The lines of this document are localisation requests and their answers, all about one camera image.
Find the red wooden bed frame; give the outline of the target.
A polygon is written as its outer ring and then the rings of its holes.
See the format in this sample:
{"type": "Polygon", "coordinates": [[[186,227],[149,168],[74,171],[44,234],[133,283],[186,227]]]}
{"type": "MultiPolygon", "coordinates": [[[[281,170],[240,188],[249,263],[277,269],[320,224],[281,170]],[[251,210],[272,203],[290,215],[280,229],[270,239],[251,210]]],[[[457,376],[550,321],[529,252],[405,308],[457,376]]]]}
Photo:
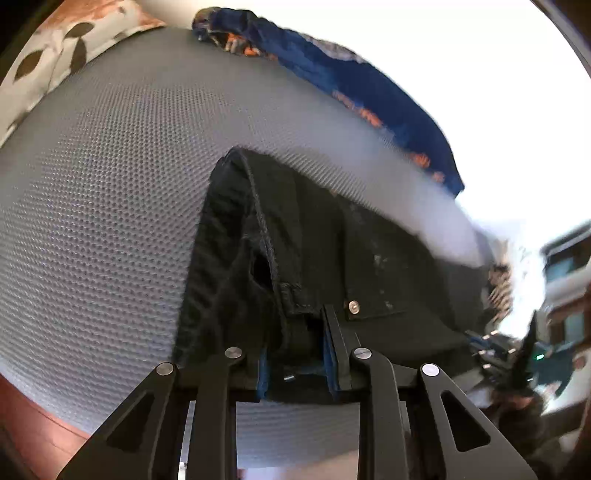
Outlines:
{"type": "Polygon", "coordinates": [[[56,479],[89,438],[31,401],[4,377],[1,428],[37,479],[56,479]]]}

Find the blue orange patterned blanket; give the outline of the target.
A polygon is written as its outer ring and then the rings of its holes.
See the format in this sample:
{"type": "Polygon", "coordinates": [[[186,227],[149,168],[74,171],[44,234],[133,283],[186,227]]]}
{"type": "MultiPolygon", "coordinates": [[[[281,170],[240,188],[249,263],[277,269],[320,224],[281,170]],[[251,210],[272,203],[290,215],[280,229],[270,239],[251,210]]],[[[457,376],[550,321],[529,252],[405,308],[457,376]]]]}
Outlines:
{"type": "Polygon", "coordinates": [[[387,75],[342,45],[277,26],[249,10],[209,7],[194,15],[201,42],[276,61],[365,119],[434,181],[458,196],[465,184],[435,120],[387,75]]]}

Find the grey textured mattress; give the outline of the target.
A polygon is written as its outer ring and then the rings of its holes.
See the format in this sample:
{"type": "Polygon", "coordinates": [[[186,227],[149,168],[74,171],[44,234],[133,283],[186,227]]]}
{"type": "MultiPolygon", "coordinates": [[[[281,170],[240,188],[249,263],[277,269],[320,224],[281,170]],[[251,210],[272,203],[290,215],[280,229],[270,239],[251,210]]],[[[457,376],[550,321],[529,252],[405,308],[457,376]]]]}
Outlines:
{"type": "Polygon", "coordinates": [[[159,28],[69,77],[1,150],[7,380],[90,431],[170,354],[207,180],[232,146],[482,264],[446,191],[356,114],[276,63],[159,28]]]}

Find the floral leaf print pillow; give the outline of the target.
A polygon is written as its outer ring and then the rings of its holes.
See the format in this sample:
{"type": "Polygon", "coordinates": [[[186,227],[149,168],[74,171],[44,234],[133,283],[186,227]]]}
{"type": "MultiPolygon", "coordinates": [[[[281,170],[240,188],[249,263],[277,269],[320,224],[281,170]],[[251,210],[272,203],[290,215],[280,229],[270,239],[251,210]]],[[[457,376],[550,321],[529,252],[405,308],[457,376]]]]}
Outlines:
{"type": "Polygon", "coordinates": [[[1,141],[68,76],[118,42],[164,25],[136,1],[64,1],[27,39],[1,81],[1,141]]]}

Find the black denim pants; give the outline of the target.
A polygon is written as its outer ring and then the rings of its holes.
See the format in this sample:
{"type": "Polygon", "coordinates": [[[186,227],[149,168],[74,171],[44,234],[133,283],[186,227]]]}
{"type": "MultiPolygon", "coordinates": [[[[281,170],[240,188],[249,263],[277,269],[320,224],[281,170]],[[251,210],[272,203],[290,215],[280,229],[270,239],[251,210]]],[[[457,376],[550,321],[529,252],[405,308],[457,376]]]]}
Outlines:
{"type": "Polygon", "coordinates": [[[339,401],[330,306],[363,347],[458,376],[474,365],[466,332],[486,281],[485,269],[440,260],[391,220],[235,148],[209,178],[172,358],[198,365],[238,347],[260,398],[339,401]]]}

